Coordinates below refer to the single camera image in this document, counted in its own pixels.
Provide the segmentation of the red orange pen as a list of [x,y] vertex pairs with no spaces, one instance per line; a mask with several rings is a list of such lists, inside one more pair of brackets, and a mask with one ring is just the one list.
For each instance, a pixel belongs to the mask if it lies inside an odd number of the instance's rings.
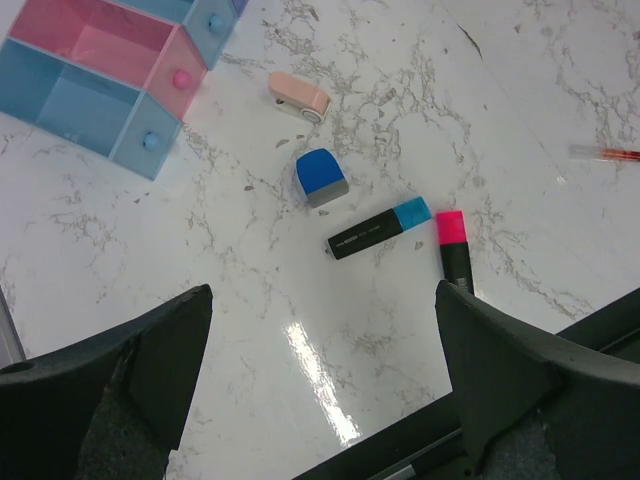
[[635,162],[640,160],[640,153],[633,150],[616,148],[600,148],[585,145],[570,145],[569,154],[572,158],[598,160],[608,162]]

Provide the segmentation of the blue grey stamp block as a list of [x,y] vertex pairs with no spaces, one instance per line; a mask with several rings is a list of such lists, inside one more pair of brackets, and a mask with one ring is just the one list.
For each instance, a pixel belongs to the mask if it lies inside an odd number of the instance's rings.
[[316,149],[296,160],[296,177],[307,204],[318,208],[349,192],[349,184],[334,155]]

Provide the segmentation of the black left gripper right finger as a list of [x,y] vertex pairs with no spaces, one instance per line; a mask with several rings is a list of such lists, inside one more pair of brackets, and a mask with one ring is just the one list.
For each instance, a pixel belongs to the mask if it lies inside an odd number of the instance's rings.
[[441,343],[465,449],[483,479],[636,479],[639,293],[583,320],[598,347],[548,333],[449,284],[436,290]]

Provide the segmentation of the peach correction tape dispenser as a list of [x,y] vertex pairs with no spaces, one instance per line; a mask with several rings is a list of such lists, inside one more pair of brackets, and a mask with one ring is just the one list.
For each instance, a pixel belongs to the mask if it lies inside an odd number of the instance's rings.
[[292,109],[311,123],[322,122],[331,106],[331,98],[322,88],[286,72],[271,73],[268,89],[279,107]]

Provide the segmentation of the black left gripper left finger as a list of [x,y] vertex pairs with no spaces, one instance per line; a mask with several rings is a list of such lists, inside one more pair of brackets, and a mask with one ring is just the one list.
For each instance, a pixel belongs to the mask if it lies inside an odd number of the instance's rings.
[[194,287],[131,321],[1,370],[4,479],[162,479],[212,318]]

